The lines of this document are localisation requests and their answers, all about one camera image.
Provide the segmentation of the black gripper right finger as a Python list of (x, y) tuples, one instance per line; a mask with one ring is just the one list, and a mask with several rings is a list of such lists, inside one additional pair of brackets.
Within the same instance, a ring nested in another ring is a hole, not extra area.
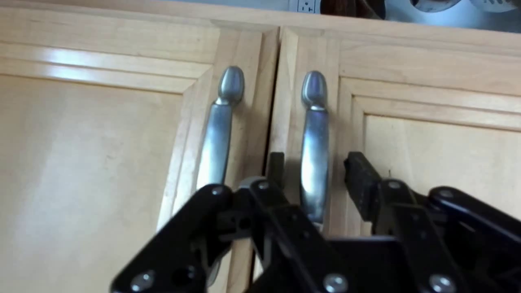
[(521, 293), (521, 221), (450, 185), (426, 195), (382, 177), (359, 151), (343, 159), (343, 182), (372, 236), (402, 250), (418, 290)]

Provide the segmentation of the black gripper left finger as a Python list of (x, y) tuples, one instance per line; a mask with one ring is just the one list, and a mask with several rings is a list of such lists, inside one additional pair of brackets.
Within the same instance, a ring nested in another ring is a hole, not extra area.
[(280, 184), (283, 156), (237, 189), (208, 184), (113, 277), (109, 293), (206, 293), (211, 270), (237, 239), (249, 239), (263, 273), (247, 293), (353, 293), (348, 265)]

